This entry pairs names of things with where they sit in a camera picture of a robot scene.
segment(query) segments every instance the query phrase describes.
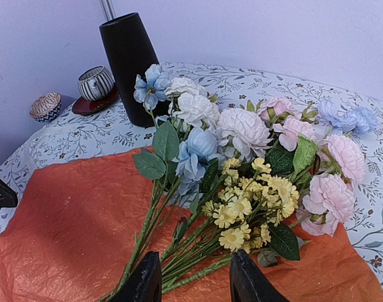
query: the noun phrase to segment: orange cloth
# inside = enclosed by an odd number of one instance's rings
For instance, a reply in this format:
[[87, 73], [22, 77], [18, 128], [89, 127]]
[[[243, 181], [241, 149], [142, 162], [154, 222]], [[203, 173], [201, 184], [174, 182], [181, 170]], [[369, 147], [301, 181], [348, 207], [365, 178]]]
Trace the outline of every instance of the orange cloth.
[[[33, 174], [7, 230], [0, 235], [0, 302], [94, 301], [112, 290], [134, 247], [149, 205], [151, 181], [131, 155], [51, 165]], [[188, 210], [182, 210], [184, 216]], [[151, 250], [163, 251], [177, 215]], [[264, 269], [291, 301], [383, 301], [375, 275], [340, 225], [334, 238], [304, 240], [299, 262]], [[228, 268], [163, 296], [163, 301], [230, 301]]]

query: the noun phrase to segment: bouquet of flowers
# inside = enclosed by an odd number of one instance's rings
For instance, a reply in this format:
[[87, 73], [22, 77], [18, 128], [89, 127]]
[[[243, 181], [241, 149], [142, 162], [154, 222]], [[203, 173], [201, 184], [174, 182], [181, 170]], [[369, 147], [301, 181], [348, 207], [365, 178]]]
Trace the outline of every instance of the bouquet of flowers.
[[[365, 165], [349, 136], [376, 128], [371, 110], [339, 116], [331, 101], [322, 101], [301, 112], [289, 99], [270, 98], [220, 111], [217, 95], [186, 77], [170, 79], [159, 65], [137, 76], [134, 98], [156, 126], [152, 148], [134, 155], [137, 170], [153, 181], [151, 205], [118, 286], [102, 301], [118, 292], [178, 206], [191, 214], [180, 217], [161, 255], [163, 293], [228, 265], [239, 249], [258, 254], [264, 266], [276, 256], [300, 260], [307, 242], [294, 226], [333, 236], [353, 216], [353, 186], [364, 179]], [[169, 101], [169, 110], [156, 118], [159, 101]], [[319, 122], [330, 125], [322, 138], [315, 133]], [[288, 224], [294, 213], [297, 221]]]

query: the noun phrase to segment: red saucer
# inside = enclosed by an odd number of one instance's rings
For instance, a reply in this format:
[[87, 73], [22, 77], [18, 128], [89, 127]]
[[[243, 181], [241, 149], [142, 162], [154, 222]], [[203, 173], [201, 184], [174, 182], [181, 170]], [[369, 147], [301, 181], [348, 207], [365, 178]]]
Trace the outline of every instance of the red saucer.
[[111, 103], [116, 101], [118, 97], [118, 89], [116, 84], [113, 86], [112, 91], [100, 101], [88, 101], [82, 96], [72, 105], [72, 112], [76, 115], [91, 115], [92, 113], [98, 112], [103, 108], [109, 106]]

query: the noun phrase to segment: small bowl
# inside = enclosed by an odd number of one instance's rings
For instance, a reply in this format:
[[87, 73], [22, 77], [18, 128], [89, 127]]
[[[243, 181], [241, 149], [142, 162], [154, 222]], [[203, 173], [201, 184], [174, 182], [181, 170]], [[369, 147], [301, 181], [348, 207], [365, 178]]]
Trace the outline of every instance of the small bowl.
[[60, 113], [61, 95], [57, 92], [45, 94], [33, 102], [29, 115], [36, 121], [48, 123]]

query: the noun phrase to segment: floral tablecloth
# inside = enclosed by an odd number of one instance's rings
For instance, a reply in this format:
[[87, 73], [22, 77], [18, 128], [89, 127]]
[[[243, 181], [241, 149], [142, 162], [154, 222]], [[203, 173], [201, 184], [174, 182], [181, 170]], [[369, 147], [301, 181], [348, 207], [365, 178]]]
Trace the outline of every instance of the floral tablecloth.
[[[175, 76], [187, 76], [219, 95], [222, 108], [246, 105], [250, 99], [282, 96], [304, 109], [308, 102], [334, 101], [341, 112], [361, 105], [372, 109], [379, 127], [355, 139], [366, 154], [367, 176], [355, 188], [355, 215], [346, 223], [351, 243], [368, 262], [383, 288], [383, 101], [341, 88], [255, 69], [218, 65], [163, 63]], [[153, 128], [139, 128], [129, 122], [118, 100], [108, 109], [91, 116], [79, 116], [71, 107], [36, 132], [5, 163], [0, 178], [21, 200], [33, 171], [51, 164], [126, 152], [152, 143]], [[0, 233], [13, 217], [14, 209], [0, 209]]]

